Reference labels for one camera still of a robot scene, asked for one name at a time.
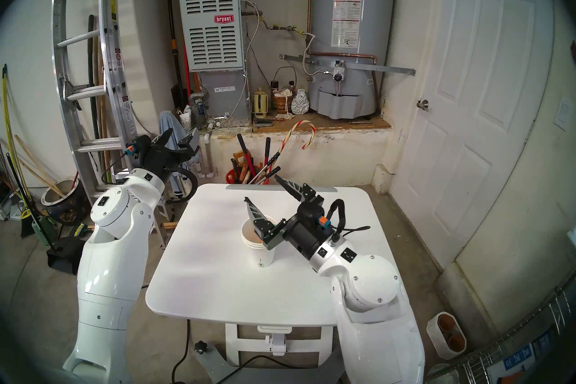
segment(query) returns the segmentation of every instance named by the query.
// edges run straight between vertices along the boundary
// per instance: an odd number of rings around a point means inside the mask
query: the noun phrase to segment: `black knob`
[[[206,353],[207,349],[208,349],[208,344],[206,344],[203,341],[198,341],[196,344],[194,344],[194,351],[196,353],[198,353],[199,355]]]

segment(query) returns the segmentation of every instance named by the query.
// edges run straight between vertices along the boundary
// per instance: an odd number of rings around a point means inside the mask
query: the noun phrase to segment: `wooden shelf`
[[[276,111],[272,112],[266,119],[273,119],[276,115]],[[365,120],[362,117],[354,119],[353,121],[349,119],[330,119],[328,116],[319,115],[316,112],[306,113],[305,115],[295,116],[290,120],[279,120],[272,121],[272,127],[260,127],[256,128],[256,125],[252,125],[252,131],[254,133],[272,133],[272,132],[287,132],[290,128],[294,127],[294,124],[301,120],[309,120],[316,127],[316,131],[333,131],[333,130],[365,130],[365,129],[380,129],[380,128],[392,128],[392,126],[382,119],[380,116],[371,117],[370,120]],[[309,131],[308,126],[300,126],[296,131]]]

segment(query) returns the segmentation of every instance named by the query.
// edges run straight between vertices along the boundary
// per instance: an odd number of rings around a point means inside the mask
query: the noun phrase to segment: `paper cup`
[[[273,225],[277,222],[274,218],[265,216]],[[246,257],[250,263],[259,268],[265,268],[272,263],[274,259],[274,249],[266,249],[262,240],[256,235],[254,224],[250,219],[246,220],[242,225],[240,237],[244,244],[248,247],[245,250]]]

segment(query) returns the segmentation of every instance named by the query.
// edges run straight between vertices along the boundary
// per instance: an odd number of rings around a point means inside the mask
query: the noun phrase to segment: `door panel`
[[[502,190],[548,75],[552,0],[442,0],[422,99],[391,193],[440,266]]]

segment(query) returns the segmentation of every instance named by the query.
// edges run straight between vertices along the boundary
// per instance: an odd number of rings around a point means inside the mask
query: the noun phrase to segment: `white table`
[[[324,209],[337,198],[344,200],[346,227],[370,226],[347,236],[358,252],[377,254],[396,267],[366,192],[353,187],[315,190],[324,198]],[[238,339],[237,325],[278,328],[265,329],[270,333],[282,333],[282,327],[325,327],[316,343],[286,341],[287,352],[319,351],[321,364],[331,352],[336,325],[330,278],[314,272],[287,242],[276,247],[269,267],[247,262],[243,254],[249,248],[240,233],[248,219],[245,196],[276,221],[292,217],[299,205],[280,186],[200,186],[162,255],[146,303],[157,314],[226,323],[226,356],[234,365],[238,350],[267,351],[262,340]],[[338,221],[337,214],[333,219]]]

